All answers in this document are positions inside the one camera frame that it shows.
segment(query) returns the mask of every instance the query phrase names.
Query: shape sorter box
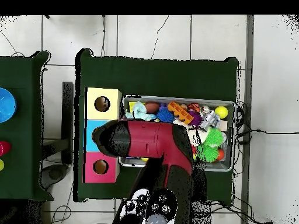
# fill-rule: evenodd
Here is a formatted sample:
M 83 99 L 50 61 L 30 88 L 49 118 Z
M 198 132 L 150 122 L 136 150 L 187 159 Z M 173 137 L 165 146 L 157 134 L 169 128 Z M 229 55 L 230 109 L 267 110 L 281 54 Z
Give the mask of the shape sorter box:
M 106 97 L 109 108 L 105 112 L 98 111 L 95 101 L 98 97 Z M 121 93 L 117 89 L 87 88 L 87 119 L 88 120 L 117 120 L 120 117 Z
M 115 157 L 106 156 L 101 152 L 86 152 L 85 159 L 85 183 L 115 183 L 119 175 L 119 163 Z M 108 164 L 105 174 L 94 171 L 94 164 L 98 160 L 104 160 Z
M 101 153 L 92 140 L 93 130 L 103 126 L 109 120 L 87 120 L 86 125 L 86 154 L 85 154 L 85 183 L 115 183 L 119 175 L 118 158 L 106 156 Z M 104 174 L 95 172 L 94 164 L 98 160 L 106 163 L 107 171 Z

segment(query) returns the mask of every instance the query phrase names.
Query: yellow ball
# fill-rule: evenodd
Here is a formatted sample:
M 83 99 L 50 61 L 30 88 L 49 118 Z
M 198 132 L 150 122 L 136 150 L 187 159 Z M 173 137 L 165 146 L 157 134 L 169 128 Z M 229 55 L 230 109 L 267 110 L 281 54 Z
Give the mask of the yellow ball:
M 223 119 L 227 116 L 228 110 L 226 107 L 220 106 L 215 109 L 215 113 L 219 115 L 220 119 Z
M 4 161 L 0 160 L 0 171 L 3 170 L 3 168 L 4 168 Z

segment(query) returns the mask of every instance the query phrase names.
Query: yellow block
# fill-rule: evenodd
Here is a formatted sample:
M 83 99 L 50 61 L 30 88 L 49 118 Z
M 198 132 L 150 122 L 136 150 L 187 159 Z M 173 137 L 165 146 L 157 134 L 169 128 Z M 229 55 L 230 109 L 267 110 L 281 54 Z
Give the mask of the yellow block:
M 95 100 L 98 97 L 107 97 L 110 107 L 105 112 L 97 111 Z M 89 120 L 116 120 L 119 119 L 121 93 L 117 89 L 87 88 L 87 119 Z
M 136 101 L 135 102 L 131 101 L 128 103 L 128 107 L 129 107 L 131 113 L 133 112 L 133 107 L 134 107 L 135 103 L 136 103 Z

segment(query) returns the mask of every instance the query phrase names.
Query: brown egg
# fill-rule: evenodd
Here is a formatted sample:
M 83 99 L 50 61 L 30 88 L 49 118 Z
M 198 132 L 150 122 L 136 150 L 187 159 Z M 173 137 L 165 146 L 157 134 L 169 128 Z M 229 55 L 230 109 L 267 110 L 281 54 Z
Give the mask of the brown egg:
M 146 102 L 144 105 L 147 109 L 147 113 L 157 113 L 159 111 L 160 105 L 157 102 Z

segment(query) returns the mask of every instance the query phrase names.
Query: green table cover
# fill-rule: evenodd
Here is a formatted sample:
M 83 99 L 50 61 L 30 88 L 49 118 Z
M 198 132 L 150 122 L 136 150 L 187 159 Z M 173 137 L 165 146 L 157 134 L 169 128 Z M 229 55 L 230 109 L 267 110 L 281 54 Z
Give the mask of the green table cover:
M 52 200 L 39 184 L 41 165 L 41 69 L 48 60 L 46 51 L 29 58 L 0 57 L 0 88 L 16 99 L 17 110 L 8 121 L 0 123 L 0 140 L 12 149 L 0 157 L 5 167 L 0 171 L 1 199 Z
M 236 58 L 225 61 L 173 61 L 125 57 L 94 57 L 90 49 L 82 49 L 76 57 L 75 119 L 79 120 L 78 184 L 74 195 L 85 198 L 127 198 L 140 171 L 121 167 L 116 183 L 83 183 L 82 154 L 84 133 L 84 88 L 118 89 L 123 95 L 182 97 L 193 99 L 230 100 L 235 102 L 237 90 Z M 231 205 L 232 170 L 206 172 L 208 200 L 222 200 Z

